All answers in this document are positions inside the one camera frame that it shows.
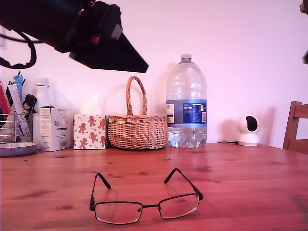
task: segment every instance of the black metal frame glasses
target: black metal frame glasses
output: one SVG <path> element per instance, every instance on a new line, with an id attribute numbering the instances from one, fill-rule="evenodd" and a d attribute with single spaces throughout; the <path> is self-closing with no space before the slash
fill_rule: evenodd
<path id="1" fill-rule="evenodd" d="M 96 173 L 90 199 L 90 210 L 95 212 L 95 218 L 98 221 L 117 225 L 131 224 L 139 221 L 143 209 L 150 207 L 158 207 L 159 214 L 163 219 L 180 218 L 190 214 L 197 210 L 199 202 L 203 199 L 203 195 L 178 168 L 172 170 L 169 176 L 165 179 L 165 184 L 168 183 L 176 171 L 190 183 L 195 193 L 173 196 L 161 200 L 158 204 L 154 205 L 143 205 L 140 202 L 134 201 L 106 201 L 95 203 L 93 195 L 97 177 L 100 177 L 105 186 L 108 189 L 111 189 L 111 185 L 107 182 L 104 176 L 101 173 Z"/>

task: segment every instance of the white camera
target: white camera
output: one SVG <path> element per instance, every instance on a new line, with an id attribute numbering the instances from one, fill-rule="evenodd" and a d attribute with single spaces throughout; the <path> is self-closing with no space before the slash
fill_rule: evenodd
<path id="1" fill-rule="evenodd" d="M 255 134 L 258 130 L 259 121 L 253 116 L 245 116 L 240 118 L 239 131 L 241 136 L 238 140 L 239 145 L 242 146 L 257 146 L 259 144 L 259 138 Z"/>

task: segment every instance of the bottle label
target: bottle label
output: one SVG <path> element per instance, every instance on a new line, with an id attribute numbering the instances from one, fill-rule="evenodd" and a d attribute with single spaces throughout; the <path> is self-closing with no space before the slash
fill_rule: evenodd
<path id="1" fill-rule="evenodd" d="M 167 100 L 166 110 L 169 127 L 207 127 L 206 100 Z"/>

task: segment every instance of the glasses lens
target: glasses lens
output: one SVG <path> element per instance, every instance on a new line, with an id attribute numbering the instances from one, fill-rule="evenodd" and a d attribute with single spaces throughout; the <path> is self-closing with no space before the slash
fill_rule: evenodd
<path id="1" fill-rule="evenodd" d="M 199 204 L 199 195 L 187 195 L 168 199 L 160 203 L 160 214 L 163 218 L 179 218 L 195 211 Z"/>
<path id="2" fill-rule="evenodd" d="M 134 203 L 104 203 L 95 206 L 96 219 L 112 224 L 128 224 L 137 221 L 142 205 Z"/>

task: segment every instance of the tissue box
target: tissue box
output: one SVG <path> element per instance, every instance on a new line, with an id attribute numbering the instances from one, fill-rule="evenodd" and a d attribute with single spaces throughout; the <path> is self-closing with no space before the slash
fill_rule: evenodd
<path id="1" fill-rule="evenodd" d="M 106 121 L 105 115 L 74 115 L 74 149 L 105 149 Z"/>
<path id="2" fill-rule="evenodd" d="M 40 108 L 39 120 L 42 151 L 57 151 L 71 146 L 72 120 L 67 110 Z"/>

